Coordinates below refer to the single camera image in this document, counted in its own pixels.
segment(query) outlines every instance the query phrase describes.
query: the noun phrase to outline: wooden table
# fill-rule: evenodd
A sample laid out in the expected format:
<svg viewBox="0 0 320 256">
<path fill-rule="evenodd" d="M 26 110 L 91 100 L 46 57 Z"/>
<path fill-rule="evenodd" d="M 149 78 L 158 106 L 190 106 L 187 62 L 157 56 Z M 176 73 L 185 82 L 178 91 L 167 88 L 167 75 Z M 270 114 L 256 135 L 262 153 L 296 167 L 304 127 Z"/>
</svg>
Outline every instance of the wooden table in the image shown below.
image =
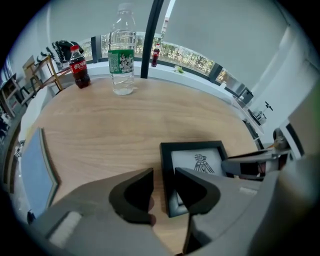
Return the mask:
<svg viewBox="0 0 320 256">
<path fill-rule="evenodd" d="M 84 89 L 73 85 L 51 100 L 32 129 L 44 127 L 61 179 L 53 203 L 82 184 L 154 168 L 153 230 L 177 254 L 182 252 L 188 215 L 166 214 L 160 143 L 221 140 L 228 156 L 257 147 L 243 121 L 222 100 L 152 79 L 135 79 L 135 86 L 131 95 L 118 96 L 109 78 Z"/>
</svg>

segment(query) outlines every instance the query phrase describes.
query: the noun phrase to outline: green label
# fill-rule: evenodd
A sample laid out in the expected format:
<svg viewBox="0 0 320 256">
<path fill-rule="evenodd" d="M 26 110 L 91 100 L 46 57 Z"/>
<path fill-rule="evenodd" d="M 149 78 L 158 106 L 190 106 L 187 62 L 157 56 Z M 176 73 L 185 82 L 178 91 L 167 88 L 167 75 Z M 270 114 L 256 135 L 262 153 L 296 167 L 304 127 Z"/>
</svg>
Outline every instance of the green label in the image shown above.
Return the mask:
<svg viewBox="0 0 320 256">
<path fill-rule="evenodd" d="M 111 74 L 125 74 L 134 71 L 134 50 L 109 50 L 109 70 Z"/>
</svg>

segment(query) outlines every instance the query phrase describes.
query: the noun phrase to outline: coca-cola bottle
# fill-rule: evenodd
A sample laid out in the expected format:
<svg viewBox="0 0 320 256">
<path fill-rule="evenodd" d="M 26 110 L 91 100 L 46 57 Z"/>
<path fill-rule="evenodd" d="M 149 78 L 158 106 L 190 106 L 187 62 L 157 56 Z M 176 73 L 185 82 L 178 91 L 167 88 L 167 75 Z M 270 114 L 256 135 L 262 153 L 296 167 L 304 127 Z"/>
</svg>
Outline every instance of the coca-cola bottle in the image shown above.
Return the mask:
<svg viewBox="0 0 320 256">
<path fill-rule="evenodd" d="M 152 67 L 156 67 L 157 66 L 157 60 L 159 58 L 159 53 L 160 53 L 160 44 L 157 43 L 156 47 L 153 50 L 153 54 L 152 54 L 152 62 L 151 62 L 151 66 Z"/>
<path fill-rule="evenodd" d="M 71 58 L 69 65 L 73 74 L 75 84 L 80 88 L 90 85 L 90 76 L 88 74 L 87 62 L 85 57 L 79 52 L 79 45 L 70 47 Z"/>
</svg>

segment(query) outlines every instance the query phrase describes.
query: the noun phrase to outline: white bottle cap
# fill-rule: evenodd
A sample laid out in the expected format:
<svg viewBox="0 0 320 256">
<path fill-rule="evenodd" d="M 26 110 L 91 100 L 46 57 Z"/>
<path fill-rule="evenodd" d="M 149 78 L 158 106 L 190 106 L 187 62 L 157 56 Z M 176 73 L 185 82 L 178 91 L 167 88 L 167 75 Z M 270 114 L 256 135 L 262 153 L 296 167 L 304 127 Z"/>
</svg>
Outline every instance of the white bottle cap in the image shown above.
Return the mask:
<svg viewBox="0 0 320 256">
<path fill-rule="evenodd" d="M 134 4 L 131 2 L 123 2 L 118 6 L 118 12 L 120 11 L 132 11 L 134 8 Z"/>
</svg>

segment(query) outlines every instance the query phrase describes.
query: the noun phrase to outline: window sill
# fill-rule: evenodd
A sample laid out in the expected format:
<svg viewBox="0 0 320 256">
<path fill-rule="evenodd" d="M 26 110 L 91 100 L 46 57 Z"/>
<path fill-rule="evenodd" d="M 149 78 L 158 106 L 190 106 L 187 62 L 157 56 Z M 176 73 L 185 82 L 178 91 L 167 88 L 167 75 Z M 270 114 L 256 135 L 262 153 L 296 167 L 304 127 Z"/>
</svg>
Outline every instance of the window sill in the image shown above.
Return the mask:
<svg viewBox="0 0 320 256">
<path fill-rule="evenodd" d="M 90 76 L 101 76 L 110 74 L 109 62 L 107 61 L 88 64 L 87 68 Z M 135 61 L 134 75 L 140 76 L 140 73 L 141 61 Z M 174 68 L 170 66 L 158 64 L 156 67 L 151 67 L 151 64 L 149 64 L 148 77 L 164 81 L 170 81 L 191 88 L 195 88 L 197 90 L 214 95 L 227 103 L 231 103 L 233 99 L 233 95 L 230 92 L 226 91 L 224 88 L 221 88 L 219 85 L 214 84 L 207 79 L 204 79 L 198 75 L 189 72 L 180 74 L 178 72 L 175 72 Z"/>
</svg>

